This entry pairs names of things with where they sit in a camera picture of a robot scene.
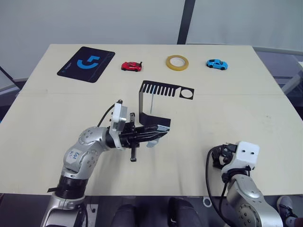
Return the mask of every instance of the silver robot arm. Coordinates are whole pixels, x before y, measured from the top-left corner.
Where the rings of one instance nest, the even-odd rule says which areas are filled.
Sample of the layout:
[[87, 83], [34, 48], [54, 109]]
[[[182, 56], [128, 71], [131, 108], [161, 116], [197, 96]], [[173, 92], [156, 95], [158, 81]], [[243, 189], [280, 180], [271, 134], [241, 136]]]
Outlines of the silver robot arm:
[[283, 227], [280, 215], [264, 200], [250, 177], [258, 154], [259, 146], [248, 142], [222, 145], [212, 153], [213, 166], [221, 169], [222, 180], [228, 184], [226, 199], [238, 213], [241, 227]]
[[112, 148], [125, 150], [131, 148], [131, 161], [136, 161], [136, 148], [140, 142], [158, 141], [168, 133], [169, 127], [148, 125], [135, 127], [134, 113], [130, 114], [130, 122], [126, 122], [127, 107], [122, 101], [115, 103], [110, 127], [90, 127], [83, 131], [75, 145], [67, 150], [63, 158], [63, 168], [57, 187], [53, 192], [41, 227], [81, 226], [84, 220], [84, 192], [87, 182], [104, 151]]

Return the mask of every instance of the tape roll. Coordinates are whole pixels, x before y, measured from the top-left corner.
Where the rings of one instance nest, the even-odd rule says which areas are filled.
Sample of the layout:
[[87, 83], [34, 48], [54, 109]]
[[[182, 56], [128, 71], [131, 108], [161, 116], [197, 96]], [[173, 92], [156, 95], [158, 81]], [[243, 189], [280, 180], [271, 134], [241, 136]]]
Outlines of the tape roll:
[[[184, 65], [182, 65], [182, 66], [175, 66], [175, 65], [171, 64], [170, 60], [173, 59], [173, 58], [180, 58], [181, 60], [183, 60]], [[166, 65], [171, 70], [182, 71], [182, 70], [185, 70], [188, 67], [188, 60], [185, 57], [181, 56], [181, 55], [172, 55], [172, 56], [167, 57], [167, 59], [166, 59]]]

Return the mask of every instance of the circular hole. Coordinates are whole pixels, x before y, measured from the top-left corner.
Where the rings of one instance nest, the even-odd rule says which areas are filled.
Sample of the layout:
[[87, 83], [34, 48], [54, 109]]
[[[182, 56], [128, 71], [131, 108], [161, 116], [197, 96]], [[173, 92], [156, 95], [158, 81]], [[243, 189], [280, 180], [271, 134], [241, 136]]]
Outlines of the circular hole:
[[193, 96], [193, 93], [190, 90], [183, 89], [181, 91], [181, 95], [183, 95], [185, 98], [190, 98], [191, 96]]
[[181, 66], [185, 65], [185, 61], [181, 58], [172, 58], [170, 60], [170, 63], [177, 67], [181, 67]]
[[205, 199], [205, 200], [204, 200], [204, 203], [205, 203], [206, 206], [209, 206], [209, 205], [210, 205], [209, 199]]

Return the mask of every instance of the white wall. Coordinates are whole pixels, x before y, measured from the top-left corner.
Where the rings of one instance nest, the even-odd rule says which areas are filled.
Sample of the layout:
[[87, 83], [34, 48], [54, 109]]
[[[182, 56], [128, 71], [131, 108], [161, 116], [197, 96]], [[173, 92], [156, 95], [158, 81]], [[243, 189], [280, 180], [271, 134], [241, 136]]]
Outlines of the white wall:
[[49, 44], [176, 44], [185, 0], [1, 0], [0, 66], [29, 77]]
[[187, 43], [303, 51], [303, 1], [197, 0]]

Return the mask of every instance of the mouse pad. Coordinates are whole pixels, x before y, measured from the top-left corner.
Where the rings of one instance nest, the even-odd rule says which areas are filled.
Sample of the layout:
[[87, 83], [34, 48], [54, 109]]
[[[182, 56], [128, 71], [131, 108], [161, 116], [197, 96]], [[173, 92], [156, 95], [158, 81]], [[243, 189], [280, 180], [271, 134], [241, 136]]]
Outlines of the mouse pad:
[[83, 46], [57, 72], [57, 75], [95, 83], [114, 55], [115, 52]]

